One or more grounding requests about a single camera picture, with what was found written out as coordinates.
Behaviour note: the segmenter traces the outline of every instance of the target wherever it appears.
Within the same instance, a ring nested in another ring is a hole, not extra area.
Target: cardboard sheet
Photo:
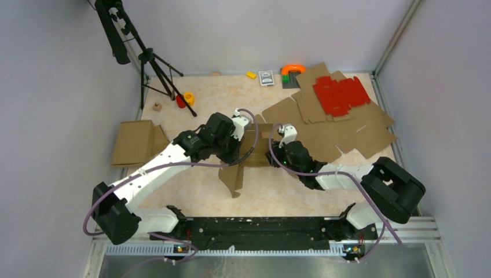
[[[152,154],[154,127],[151,120],[122,122],[112,154],[112,167],[140,167]]]
[[[305,124],[297,103],[292,98],[285,98],[279,103],[264,110],[262,115],[268,123],[290,123],[295,126],[303,146],[309,150],[313,159],[325,162],[333,162],[341,157],[341,152],[329,138],[328,130],[324,123]]]

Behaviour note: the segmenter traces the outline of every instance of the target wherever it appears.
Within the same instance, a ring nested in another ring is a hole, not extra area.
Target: orange object
[[[305,72],[305,67],[302,65],[286,65],[281,69],[281,75],[288,75],[291,71],[299,71],[302,74]]]
[[[189,106],[193,106],[195,104],[195,96],[191,92],[186,92],[184,94],[184,99],[189,104]]]

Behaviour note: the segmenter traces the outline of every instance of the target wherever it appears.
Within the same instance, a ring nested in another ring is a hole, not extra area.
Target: red cup
[[[181,99],[180,96],[175,97],[175,102],[177,103],[177,106],[181,109],[186,107],[186,104],[184,103],[184,101]]]

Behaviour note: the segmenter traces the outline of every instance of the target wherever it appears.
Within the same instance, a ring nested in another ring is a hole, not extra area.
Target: small wooden cube
[[[160,112],[160,110],[162,110],[162,105],[160,103],[154,103],[152,109],[156,112]]]

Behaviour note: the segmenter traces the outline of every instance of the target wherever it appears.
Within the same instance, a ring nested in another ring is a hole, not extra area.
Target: yellow block
[[[245,75],[249,76],[251,79],[256,79],[257,75],[253,72],[248,71]]]
[[[195,104],[195,96],[191,92],[186,92],[184,94],[184,99],[189,104],[189,106],[193,106]]]

